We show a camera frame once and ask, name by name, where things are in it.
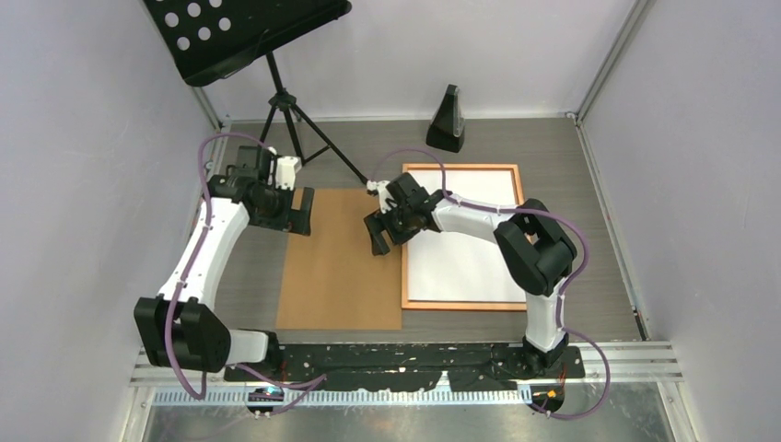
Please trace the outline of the brown cardboard backing board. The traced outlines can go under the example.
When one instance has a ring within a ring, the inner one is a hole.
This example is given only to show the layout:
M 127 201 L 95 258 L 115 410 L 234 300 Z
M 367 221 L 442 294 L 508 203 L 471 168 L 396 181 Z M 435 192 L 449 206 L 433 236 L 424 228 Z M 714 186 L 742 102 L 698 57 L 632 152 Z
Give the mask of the brown cardboard backing board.
M 287 241 L 276 326 L 281 330 L 398 331 L 402 255 L 375 256 L 364 224 L 379 205 L 361 189 L 319 189 L 309 236 Z

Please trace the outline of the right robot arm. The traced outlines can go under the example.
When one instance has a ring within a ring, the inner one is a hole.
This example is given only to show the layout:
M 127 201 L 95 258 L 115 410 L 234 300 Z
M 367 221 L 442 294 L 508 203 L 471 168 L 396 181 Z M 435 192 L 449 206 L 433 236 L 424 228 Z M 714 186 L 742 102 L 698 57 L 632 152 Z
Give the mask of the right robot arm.
M 379 207 L 364 219 L 373 255 L 386 255 L 423 231 L 456 233 L 496 245 L 514 283 L 527 295 L 527 327 L 519 350 L 525 369 L 548 378 L 563 364 L 569 333 L 563 295 L 577 248 L 539 200 L 502 206 L 476 202 L 447 189 L 429 192 L 408 172 L 369 181 Z

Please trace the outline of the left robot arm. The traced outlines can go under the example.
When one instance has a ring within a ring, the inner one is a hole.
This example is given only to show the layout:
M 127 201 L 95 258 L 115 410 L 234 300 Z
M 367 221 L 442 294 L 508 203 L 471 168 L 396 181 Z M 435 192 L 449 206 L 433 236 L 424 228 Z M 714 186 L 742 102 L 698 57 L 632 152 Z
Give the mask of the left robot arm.
M 271 331 L 229 329 L 214 313 L 228 258 L 247 227 L 307 236 L 314 190 L 295 187 L 299 157 L 273 148 L 244 146 L 254 159 L 230 165 L 206 181 L 195 230 L 172 275 L 154 297 L 142 297 L 134 321 L 149 363 L 216 373 L 247 363 L 259 380 L 275 379 L 283 366 Z

